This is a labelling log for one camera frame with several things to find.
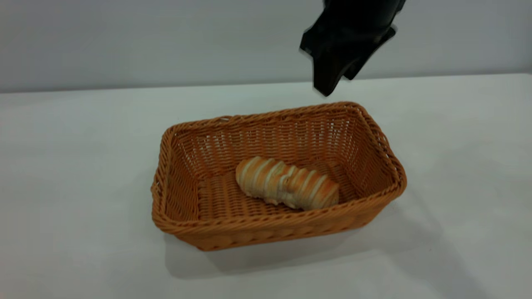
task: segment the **table surface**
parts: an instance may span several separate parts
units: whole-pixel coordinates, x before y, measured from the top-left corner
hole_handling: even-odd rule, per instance
[[[366,227],[204,253],[157,229],[173,124],[362,104],[409,185]],[[0,298],[530,298],[532,76],[0,95]]]

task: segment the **wicker basket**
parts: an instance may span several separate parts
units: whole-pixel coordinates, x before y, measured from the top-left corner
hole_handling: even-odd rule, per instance
[[[235,167],[256,155],[330,175],[340,184],[340,203],[304,212],[246,197]],[[151,188],[152,218],[162,231],[211,251],[359,228],[405,187],[403,167],[366,110],[322,104],[169,128]]]

